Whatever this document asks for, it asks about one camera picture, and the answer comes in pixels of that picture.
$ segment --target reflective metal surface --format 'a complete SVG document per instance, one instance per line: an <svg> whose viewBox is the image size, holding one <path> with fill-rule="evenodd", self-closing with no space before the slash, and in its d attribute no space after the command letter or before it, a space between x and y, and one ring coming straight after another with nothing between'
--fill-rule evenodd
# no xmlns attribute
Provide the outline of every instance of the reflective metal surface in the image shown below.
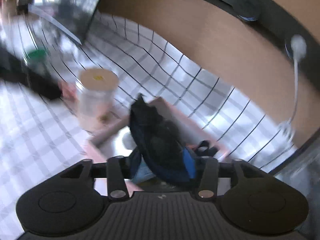
<svg viewBox="0 0 320 240"><path fill-rule="evenodd" d="M82 44L99 0L18 0L29 12L48 20Z"/></svg>

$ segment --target brown cardboard wall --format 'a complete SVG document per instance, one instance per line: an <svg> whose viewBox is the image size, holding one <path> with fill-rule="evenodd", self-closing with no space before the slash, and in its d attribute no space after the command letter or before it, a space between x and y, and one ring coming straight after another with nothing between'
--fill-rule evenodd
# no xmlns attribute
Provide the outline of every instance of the brown cardboard wall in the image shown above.
<svg viewBox="0 0 320 240"><path fill-rule="evenodd" d="M278 4L305 17L307 10ZM309 0L317 10L315 3ZM203 0L101 0L99 10L126 17L168 40L202 68L239 88L276 122L293 111L293 67L276 47L240 20ZM301 22L320 41L317 16ZM300 75L294 142L301 146L320 127L320 94Z"/></svg>

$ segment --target ridged black surface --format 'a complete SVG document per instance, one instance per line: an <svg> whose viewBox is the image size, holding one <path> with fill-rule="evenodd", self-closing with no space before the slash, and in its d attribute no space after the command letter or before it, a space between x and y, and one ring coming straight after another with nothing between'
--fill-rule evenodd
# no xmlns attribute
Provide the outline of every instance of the ridged black surface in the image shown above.
<svg viewBox="0 0 320 240"><path fill-rule="evenodd" d="M199 202L189 193L135 192L126 202L113 203L91 228L55 240L190 239L248 240L304 239L298 233L262 237L244 233L223 220L212 203ZM19 240L50 239L25 233Z"/></svg>

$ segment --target metal screw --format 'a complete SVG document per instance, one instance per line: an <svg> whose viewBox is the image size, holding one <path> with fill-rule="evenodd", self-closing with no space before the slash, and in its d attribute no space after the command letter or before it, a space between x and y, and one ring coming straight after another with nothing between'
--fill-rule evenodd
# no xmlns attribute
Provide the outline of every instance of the metal screw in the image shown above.
<svg viewBox="0 0 320 240"><path fill-rule="evenodd" d="M110 193L110 196L113 198L122 198L125 196L125 192L123 190L114 190Z"/></svg>

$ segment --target yellow sticker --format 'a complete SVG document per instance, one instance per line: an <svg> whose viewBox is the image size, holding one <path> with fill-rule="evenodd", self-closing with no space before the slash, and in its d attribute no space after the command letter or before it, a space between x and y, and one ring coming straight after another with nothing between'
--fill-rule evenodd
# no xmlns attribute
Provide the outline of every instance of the yellow sticker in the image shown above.
<svg viewBox="0 0 320 240"><path fill-rule="evenodd" d="M95 80L100 80L100 81L103 80L103 76L94 76L93 78L94 78Z"/></svg>

